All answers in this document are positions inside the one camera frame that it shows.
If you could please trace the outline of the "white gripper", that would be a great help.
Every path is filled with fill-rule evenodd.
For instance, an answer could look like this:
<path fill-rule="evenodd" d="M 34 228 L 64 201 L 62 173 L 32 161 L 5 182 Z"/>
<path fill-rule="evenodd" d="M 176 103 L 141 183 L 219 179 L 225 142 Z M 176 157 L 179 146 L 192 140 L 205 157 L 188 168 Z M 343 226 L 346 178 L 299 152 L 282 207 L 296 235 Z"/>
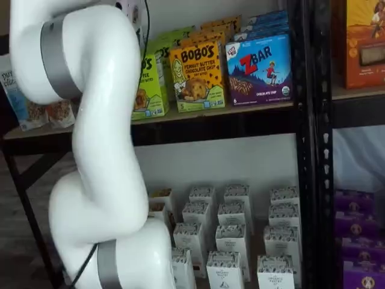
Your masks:
<path fill-rule="evenodd" d="M 116 0 L 115 7 L 120 9 L 129 19 L 137 35 L 139 45 L 143 46 L 142 2 L 138 0 Z"/>

